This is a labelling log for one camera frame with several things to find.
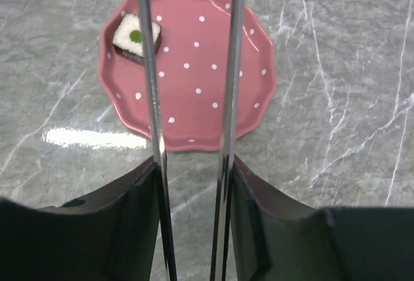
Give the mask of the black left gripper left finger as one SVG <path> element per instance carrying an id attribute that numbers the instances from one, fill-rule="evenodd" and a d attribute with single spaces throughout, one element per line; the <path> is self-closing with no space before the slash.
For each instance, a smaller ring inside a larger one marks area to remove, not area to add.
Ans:
<path id="1" fill-rule="evenodd" d="M 1 200 L 2 280 L 149 280 L 159 215 L 155 164 L 60 207 Z"/>

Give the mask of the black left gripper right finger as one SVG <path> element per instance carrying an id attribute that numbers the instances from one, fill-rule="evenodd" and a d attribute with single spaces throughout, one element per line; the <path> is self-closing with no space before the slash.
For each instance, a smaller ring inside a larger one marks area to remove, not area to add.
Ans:
<path id="1" fill-rule="evenodd" d="M 412 280 L 413 209 L 325 207 L 289 197 L 235 158 L 239 280 Z"/>

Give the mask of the metal serving tongs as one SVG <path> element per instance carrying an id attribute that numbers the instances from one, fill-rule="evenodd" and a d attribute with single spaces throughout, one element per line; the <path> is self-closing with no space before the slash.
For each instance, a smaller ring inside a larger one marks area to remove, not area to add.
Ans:
<path id="1" fill-rule="evenodd" d="M 168 280 L 176 280 L 177 269 L 175 263 L 169 205 L 167 156 L 162 131 L 160 96 L 157 80 L 158 72 L 156 70 L 153 29 L 151 24 L 151 5 L 150 0 L 137 0 L 137 3 L 143 39 L 153 159 L 158 166 L 158 174 L 162 179 L 160 190 L 158 191 L 158 198 L 162 205 L 160 224 L 164 250 L 164 262 Z M 243 42 L 245 0 L 232 0 L 231 8 L 232 14 L 228 44 L 217 194 L 215 200 L 215 220 L 210 280 L 224 280 L 226 278 L 226 263 L 230 231 L 230 204 L 232 198 L 232 176 L 235 157 L 234 147 L 236 138 L 239 70 Z"/>

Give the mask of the pink dotted plate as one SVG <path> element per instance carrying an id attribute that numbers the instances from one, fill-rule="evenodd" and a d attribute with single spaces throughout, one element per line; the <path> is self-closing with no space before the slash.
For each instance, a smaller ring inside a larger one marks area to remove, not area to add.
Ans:
<path id="1" fill-rule="evenodd" d="M 156 55 L 165 147 L 169 151 L 220 147 L 232 0 L 151 0 L 162 28 Z M 100 34 L 98 78 L 122 123 L 149 136 L 144 66 L 114 49 L 115 30 L 137 0 L 123 0 Z M 245 10 L 237 136 L 260 122 L 276 90 L 274 45 Z"/>

